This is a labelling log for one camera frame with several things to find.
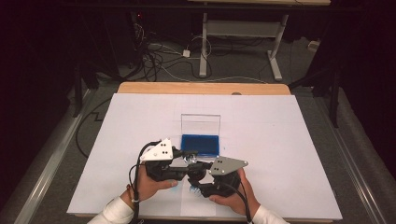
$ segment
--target floor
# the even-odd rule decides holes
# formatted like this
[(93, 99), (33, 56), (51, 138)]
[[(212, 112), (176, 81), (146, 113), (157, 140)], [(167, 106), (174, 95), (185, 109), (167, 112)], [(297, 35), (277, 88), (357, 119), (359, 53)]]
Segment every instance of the floor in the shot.
[[(314, 52), (307, 49), (308, 43), (304, 38), (293, 43), (281, 43), (276, 56), (283, 76), (280, 83), (289, 84), (305, 75), (315, 56)], [(179, 57), (178, 53), (184, 48), (173, 43), (154, 43), (150, 47), (166, 51), (157, 53), (162, 55), (164, 61), (172, 62), (163, 63), (158, 74), (147, 68), (148, 80), (156, 77), (157, 81), (276, 83), (266, 58), (266, 51), (272, 44), (272, 39), (219, 40), (213, 44), (212, 54), (208, 58), (211, 77), (201, 79), (191, 73), (192, 70), (195, 75), (198, 74), (198, 60), (172, 61)], [(191, 57), (199, 57), (199, 51), (193, 51)], [(120, 66), (122, 74), (129, 71), (131, 69), (127, 65)], [(143, 71), (133, 78), (139, 77), (144, 77)], [(72, 104), (48, 143), (36, 156), (29, 171), (1, 211), (0, 223), (86, 223), (91, 219), (74, 217), (65, 211), (86, 162), (78, 150), (78, 145), (84, 154), (89, 154), (100, 130), (100, 120), (106, 114), (108, 102), (105, 100), (120, 85), (104, 74), (98, 74), (98, 78), (98, 90), (86, 91), (81, 115), (71, 118), (74, 112)], [(340, 90), (339, 128), (334, 129), (327, 117), (329, 99), (314, 98), (310, 91), (310, 88), (299, 87), (292, 90), (292, 94), (298, 100), (343, 214), (343, 220), (335, 223), (396, 223), (395, 180), (376, 155), (370, 140), (354, 116), (347, 97)], [(73, 94), (70, 95), (70, 100), (74, 101)], [(97, 112), (98, 119), (90, 116), (93, 109)], [(169, 221), (146, 220), (145, 223)]]

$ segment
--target hand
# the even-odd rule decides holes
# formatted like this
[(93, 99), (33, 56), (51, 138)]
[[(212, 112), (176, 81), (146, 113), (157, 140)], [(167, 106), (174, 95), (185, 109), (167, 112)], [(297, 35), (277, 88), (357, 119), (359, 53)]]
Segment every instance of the hand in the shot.
[[(244, 169), (240, 168), (237, 172), (239, 174), (239, 177), (241, 178), (241, 185), (239, 186), (238, 190), (239, 192), (242, 193), (242, 195), (245, 196), (245, 192), (242, 188), (242, 185), (245, 187), (250, 215), (251, 217), (254, 217), (254, 215), (256, 214), (257, 210), (260, 207), (260, 204), (257, 201), (256, 197), (254, 196), (253, 188), (251, 187), (250, 183), (247, 180)], [(209, 200), (220, 205), (229, 206), (237, 214), (243, 216), (246, 215), (245, 204), (242, 201), (242, 199), (239, 197), (239, 195), (237, 195), (236, 193), (227, 198), (221, 197), (219, 195), (211, 195), (209, 196)]]
[[(139, 167), (139, 174), (137, 177), (137, 190), (139, 191), (139, 200), (140, 202), (145, 201), (149, 198), (151, 198), (158, 190), (160, 189), (170, 189), (172, 187), (177, 186), (177, 181), (176, 180), (164, 180), (157, 182), (153, 179), (151, 179), (149, 176), (147, 176), (146, 173), (146, 166), (144, 164), (141, 164)], [(134, 197), (134, 191), (130, 189), (131, 196)], [(132, 207), (132, 202), (129, 199), (128, 191), (125, 190), (121, 198)]]

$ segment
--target person's right hand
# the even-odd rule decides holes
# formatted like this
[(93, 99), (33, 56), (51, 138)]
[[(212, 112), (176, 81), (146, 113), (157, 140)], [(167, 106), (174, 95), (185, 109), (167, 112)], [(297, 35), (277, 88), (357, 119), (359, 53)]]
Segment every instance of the person's right hand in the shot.
[[(240, 168), (238, 171), (239, 177), (241, 178), (241, 185), (239, 185), (239, 192), (241, 192), (242, 195), (245, 196), (245, 192), (242, 188), (242, 185), (245, 187), (246, 195), (247, 195), (247, 203), (250, 209), (250, 215), (251, 217), (254, 217), (256, 214), (257, 210), (260, 207), (260, 203), (257, 201), (256, 197), (254, 196), (253, 193), (253, 188), (251, 187), (250, 183), (247, 180), (247, 177), (245, 175), (245, 171), (243, 168)], [(239, 197), (238, 194), (233, 194), (227, 198), (221, 197), (219, 195), (211, 195), (209, 196), (209, 200), (220, 204), (220, 205), (225, 205), (231, 207), (233, 211), (237, 214), (246, 215), (246, 207), (242, 199)]]

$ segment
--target gray carpet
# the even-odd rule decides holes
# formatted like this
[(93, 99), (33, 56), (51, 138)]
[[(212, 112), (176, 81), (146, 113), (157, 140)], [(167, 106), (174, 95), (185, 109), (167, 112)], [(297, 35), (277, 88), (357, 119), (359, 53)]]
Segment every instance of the gray carpet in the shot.
[[(293, 44), (281, 44), (277, 60), (284, 76), (282, 83), (288, 84), (304, 76), (314, 56), (312, 52), (306, 50), (307, 43), (307, 40), (302, 39)], [(168, 43), (167, 46), (179, 52), (182, 51), (182, 48), (177, 45)], [(220, 82), (256, 82), (252, 79), (240, 78), (243, 76), (274, 83), (264, 51), (264, 49), (269, 48), (271, 48), (271, 41), (264, 40), (259, 46), (236, 49), (231, 54), (223, 57), (212, 55), (209, 58), (213, 73), (210, 79), (239, 77), (223, 79)], [(164, 54), (163, 57), (171, 60), (176, 56)], [(192, 61), (192, 64), (194, 73), (198, 74), (198, 61)], [(122, 66), (120, 70), (122, 73), (129, 71), (126, 66)], [(176, 64), (167, 70), (174, 77), (199, 80), (192, 77), (191, 66), (188, 63)], [(179, 81), (174, 77), (162, 70), (158, 74), (158, 81)], [(112, 93), (117, 91), (118, 86), (118, 83), (101, 78), (100, 87), (87, 111), (91, 111), (95, 106), (111, 97)], [(326, 105), (328, 99), (312, 97), (309, 88), (297, 88), (292, 93), (297, 97), (308, 131), (311, 134), (344, 218), (335, 223), (373, 223), (357, 192), (356, 184), (352, 181), (346, 164), (342, 159), (339, 144), (333, 134), (333, 128), (327, 122), (328, 118), (326, 115), (322, 113), (322, 105)], [(99, 119), (105, 115), (107, 107), (108, 103), (95, 110), (99, 112)], [(347, 98), (342, 92), (340, 94), (338, 119), (340, 126), (338, 132), (345, 139), (346, 145), (373, 191), (384, 217), (388, 223), (396, 223), (394, 215), (396, 211), (395, 180), (376, 155), (373, 146), (364, 134), (359, 121), (354, 117)], [(95, 115), (89, 115), (87, 120), (81, 125), (78, 140), (84, 153), (89, 154), (101, 124), (101, 121), (95, 121)], [(37, 155), (30, 171), (3, 209), (0, 223), (14, 222), (42, 169), (44, 169), (50, 153), (50, 148), (43, 148), (40, 154)], [(76, 142), (73, 139), (66, 150), (64, 159), (50, 184), (49, 190), (35, 213), (32, 223), (86, 223), (91, 219), (90, 217), (74, 217), (66, 214), (85, 162), (86, 159), (78, 151)], [(170, 221), (146, 220), (145, 223), (170, 223)], [(174, 223), (183, 223), (183, 221), (175, 221)]]

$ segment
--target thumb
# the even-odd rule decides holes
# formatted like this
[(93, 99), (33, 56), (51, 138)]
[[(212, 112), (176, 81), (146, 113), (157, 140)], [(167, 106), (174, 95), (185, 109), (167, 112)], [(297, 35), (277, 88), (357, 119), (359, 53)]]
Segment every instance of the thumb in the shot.
[(220, 204), (220, 205), (228, 205), (226, 202), (226, 200), (225, 200), (226, 198), (224, 198), (224, 197), (221, 197), (221, 196), (219, 196), (219, 195), (216, 195), (216, 194), (214, 194), (214, 195), (210, 195), (209, 196), (209, 200), (210, 201), (212, 201), (212, 202), (214, 202), (214, 203), (217, 203), (217, 204)]
[(164, 180), (161, 182), (158, 182), (158, 189), (170, 189), (172, 187), (177, 186), (177, 181), (176, 180)]

